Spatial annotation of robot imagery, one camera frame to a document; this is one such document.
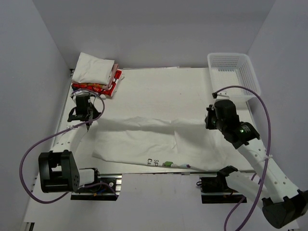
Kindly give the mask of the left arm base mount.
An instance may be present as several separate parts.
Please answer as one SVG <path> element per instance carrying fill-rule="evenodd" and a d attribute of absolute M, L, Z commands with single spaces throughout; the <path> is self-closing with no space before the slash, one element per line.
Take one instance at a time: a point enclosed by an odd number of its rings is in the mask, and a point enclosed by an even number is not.
<path fill-rule="evenodd" d="M 122 185 L 121 175 L 100 175 L 99 185 L 91 188 L 80 188 L 77 192 L 71 193 L 71 200 L 74 201 L 116 201 Z"/>

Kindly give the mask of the red printed t shirt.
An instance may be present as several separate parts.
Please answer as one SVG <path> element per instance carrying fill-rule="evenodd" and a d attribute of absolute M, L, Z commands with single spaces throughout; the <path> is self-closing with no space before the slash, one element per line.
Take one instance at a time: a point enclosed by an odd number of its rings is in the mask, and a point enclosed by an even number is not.
<path fill-rule="evenodd" d="M 106 97 L 112 98 L 114 93 L 123 78 L 123 71 L 117 70 L 110 85 L 101 85 L 94 83 L 72 83 L 71 87 L 73 90 L 77 89 L 88 89 L 99 95 L 105 95 Z"/>

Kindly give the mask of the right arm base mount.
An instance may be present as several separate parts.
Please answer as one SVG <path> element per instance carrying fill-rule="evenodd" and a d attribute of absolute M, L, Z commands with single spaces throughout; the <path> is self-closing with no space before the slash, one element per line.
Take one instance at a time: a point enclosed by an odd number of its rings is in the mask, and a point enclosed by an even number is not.
<path fill-rule="evenodd" d="M 219 170 L 214 177 L 201 177 L 196 186 L 201 190 L 202 204 L 237 204 L 240 200 L 247 203 L 247 199 L 234 189 L 227 186 L 226 177 L 238 169 L 227 166 Z"/>

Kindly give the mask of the white plastic basket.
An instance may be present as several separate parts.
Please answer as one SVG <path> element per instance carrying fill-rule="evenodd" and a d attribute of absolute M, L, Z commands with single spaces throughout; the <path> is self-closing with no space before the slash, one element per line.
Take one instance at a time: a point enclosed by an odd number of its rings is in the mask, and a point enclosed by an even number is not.
<path fill-rule="evenodd" d="M 256 94 L 261 94 L 253 65 L 248 55 L 243 53 L 210 53 L 207 56 L 208 68 L 213 91 L 228 86 L 242 86 L 231 88 L 219 93 L 228 96 L 237 102 L 246 102 L 255 97 L 247 91 L 250 89 Z"/>

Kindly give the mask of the white t shirt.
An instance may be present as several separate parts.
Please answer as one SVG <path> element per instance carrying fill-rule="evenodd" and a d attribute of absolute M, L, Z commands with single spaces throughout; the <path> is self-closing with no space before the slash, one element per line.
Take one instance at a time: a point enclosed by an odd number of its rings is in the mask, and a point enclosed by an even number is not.
<path fill-rule="evenodd" d="M 101 59 L 81 52 L 73 73 L 76 83 L 109 84 L 114 60 Z"/>
<path fill-rule="evenodd" d="M 216 171 L 248 162 L 201 119 L 99 119 L 93 157 L 147 167 Z"/>

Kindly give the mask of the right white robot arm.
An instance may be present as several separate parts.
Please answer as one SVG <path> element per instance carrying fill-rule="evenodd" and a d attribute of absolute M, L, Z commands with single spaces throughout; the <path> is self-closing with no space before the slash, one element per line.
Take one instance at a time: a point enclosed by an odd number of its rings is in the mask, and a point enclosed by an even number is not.
<path fill-rule="evenodd" d="M 308 210 L 308 192 L 300 190 L 279 168 L 265 148 L 260 134 L 248 122 L 240 121 L 235 104 L 219 100 L 207 107 L 205 127 L 218 130 L 260 176 L 260 185 L 246 178 L 233 166 L 217 172 L 222 189 L 234 189 L 250 200 L 256 200 L 265 219 L 280 229 L 303 216 Z"/>

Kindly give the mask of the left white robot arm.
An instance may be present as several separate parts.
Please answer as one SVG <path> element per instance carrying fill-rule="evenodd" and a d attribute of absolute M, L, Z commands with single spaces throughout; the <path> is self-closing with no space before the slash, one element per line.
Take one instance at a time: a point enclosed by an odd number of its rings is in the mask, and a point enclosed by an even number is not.
<path fill-rule="evenodd" d="M 38 157 L 41 189 L 44 193 L 77 192 L 82 186 L 98 182 L 96 168 L 78 168 L 74 154 L 92 125 L 89 120 L 99 112 L 89 94 L 76 97 L 76 106 L 68 116 L 69 131 L 64 132 L 49 152 Z"/>

